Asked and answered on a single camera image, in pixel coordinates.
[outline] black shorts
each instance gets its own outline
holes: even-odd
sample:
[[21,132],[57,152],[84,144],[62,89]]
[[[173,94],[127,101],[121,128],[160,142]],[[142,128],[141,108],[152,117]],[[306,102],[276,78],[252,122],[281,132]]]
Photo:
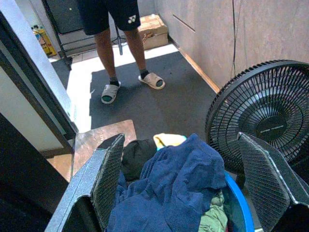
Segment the black shorts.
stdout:
[[108,12],[120,30],[140,26],[137,0],[77,0],[86,35],[98,34],[110,27]]

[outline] black sock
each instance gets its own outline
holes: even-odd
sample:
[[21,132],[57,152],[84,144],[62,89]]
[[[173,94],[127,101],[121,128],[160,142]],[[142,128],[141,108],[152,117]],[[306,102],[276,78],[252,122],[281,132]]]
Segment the black sock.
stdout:
[[110,85],[119,86],[117,76],[110,77]]
[[148,72],[147,69],[140,70],[140,77],[141,77],[141,79],[144,79],[145,76],[147,76],[148,74],[149,74],[149,72]]

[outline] blue towel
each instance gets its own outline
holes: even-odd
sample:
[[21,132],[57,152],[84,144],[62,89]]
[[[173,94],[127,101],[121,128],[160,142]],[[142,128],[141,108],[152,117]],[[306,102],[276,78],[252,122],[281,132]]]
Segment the blue towel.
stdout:
[[193,134],[180,146],[159,150],[128,188],[120,174],[107,231],[197,232],[223,187],[221,156]]

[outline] mesh panel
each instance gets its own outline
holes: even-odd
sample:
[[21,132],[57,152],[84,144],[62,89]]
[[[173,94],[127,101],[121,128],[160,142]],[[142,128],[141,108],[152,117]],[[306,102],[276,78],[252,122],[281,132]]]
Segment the mesh panel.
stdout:
[[124,136],[119,136],[106,152],[92,193],[92,203],[102,228],[106,228],[113,207],[120,174]]
[[290,205],[290,197],[267,151],[242,134],[239,139],[246,182],[264,231],[271,231]]
[[253,66],[228,82],[214,99],[206,119],[207,142],[235,173],[243,173],[240,131],[265,140],[294,164],[308,155],[299,152],[309,136],[308,98],[309,64],[278,60]]

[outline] fan grille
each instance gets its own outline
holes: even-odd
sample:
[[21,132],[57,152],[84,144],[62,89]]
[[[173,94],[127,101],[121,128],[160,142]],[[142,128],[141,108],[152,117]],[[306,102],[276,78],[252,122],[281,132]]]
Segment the fan grille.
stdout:
[[299,160],[309,136],[309,64],[269,61],[228,82],[207,114],[206,139],[235,173],[243,173],[240,131],[265,140],[290,164]]

